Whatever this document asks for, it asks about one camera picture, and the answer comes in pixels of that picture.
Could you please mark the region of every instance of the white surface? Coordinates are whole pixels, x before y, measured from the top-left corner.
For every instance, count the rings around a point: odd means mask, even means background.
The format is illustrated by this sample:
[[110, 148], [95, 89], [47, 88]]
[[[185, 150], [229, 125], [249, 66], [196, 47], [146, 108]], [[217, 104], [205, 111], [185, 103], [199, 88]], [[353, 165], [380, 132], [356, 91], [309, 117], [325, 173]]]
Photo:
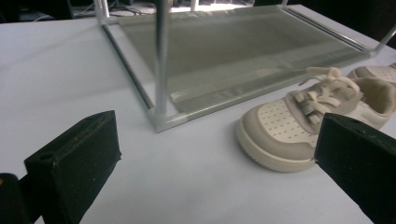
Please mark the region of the white surface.
[[[394, 62], [396, 50], [385, 48], [342, 70]], [[0, 171], [23, 177], [32, 153], [81, 119], [115, 110], [122, 160], [81, 223], [371, 223], [318, 167], [269, 171], [233, 137], [251, 107], [298, 88], [154, 133], [96, 20], [3, 24]], [[395, 126], [393, 117], [382, 131], [396, 137]]]

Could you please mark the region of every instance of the black block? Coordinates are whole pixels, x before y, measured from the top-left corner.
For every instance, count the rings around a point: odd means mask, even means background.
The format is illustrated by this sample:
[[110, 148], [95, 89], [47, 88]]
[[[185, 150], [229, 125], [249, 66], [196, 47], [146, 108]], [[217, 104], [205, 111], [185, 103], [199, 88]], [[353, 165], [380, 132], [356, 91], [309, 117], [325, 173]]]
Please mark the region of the black block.
[[114, 111], [83, 119], [26, 159], [44, 221], [78, 224], [119, 160]]
[[396, 140], [355, 119], [326, 114], [315, 153], [374, 223], [396, 223]]

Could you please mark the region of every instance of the white sneaker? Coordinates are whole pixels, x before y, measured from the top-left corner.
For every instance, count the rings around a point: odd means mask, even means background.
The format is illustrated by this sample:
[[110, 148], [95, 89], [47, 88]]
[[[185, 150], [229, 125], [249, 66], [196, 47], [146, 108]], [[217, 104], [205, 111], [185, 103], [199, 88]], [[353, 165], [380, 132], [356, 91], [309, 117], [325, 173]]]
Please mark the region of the white sneaker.
[[236, 136], [242, 148], [267, 168], [297, 172], [314, 166], [318, 133], [327, 112], [379, 129], [396, 108], [396, 89], [384, 80], [351, 80], [337, 68], [307, 71], [327, 75], [312, 77], [320, 82], [308, 89], [250, 109], [237, 124]]
[[363, 66], [352, 70], [348, 75], [351, 78], [377, 77], [390, 82], [396, 87], [396, 63], [390, 66]]

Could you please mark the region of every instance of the black object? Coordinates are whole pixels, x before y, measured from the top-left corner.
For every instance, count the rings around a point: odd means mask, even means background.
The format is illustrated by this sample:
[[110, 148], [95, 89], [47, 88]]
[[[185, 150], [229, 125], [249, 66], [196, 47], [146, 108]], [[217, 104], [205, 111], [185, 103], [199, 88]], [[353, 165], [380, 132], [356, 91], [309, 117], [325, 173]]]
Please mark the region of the black object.
[[358, 121], [325, 114], [315, 159], [374, 223], [396, 223], [396, 140]]
[[77, 224], [120, 160], [114, 111], [87, 117], [25, 160], [18, 181], [0, 174], [0, 223]]

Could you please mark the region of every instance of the sneaker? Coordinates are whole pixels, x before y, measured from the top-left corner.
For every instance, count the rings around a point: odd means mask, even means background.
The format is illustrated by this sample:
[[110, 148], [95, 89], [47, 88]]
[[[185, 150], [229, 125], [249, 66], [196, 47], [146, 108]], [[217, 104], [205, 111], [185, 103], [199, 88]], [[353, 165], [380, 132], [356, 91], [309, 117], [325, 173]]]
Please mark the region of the sneaker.
[[327, 112], [360, 120], [379, 129], [395, 110], [396, 89], [375, 77], [349, 79], [337, 68], [307, 68], [319, 83], [250, 109], [238, 122], [236, 136], [259, 164], [279, 172], [315, 165], [318, 133]]
[[396, 87], [396, 63], [390, 66], [363, 66], [352, 70], [348, 75], [351, 78], [377, 77], [390, 82]]

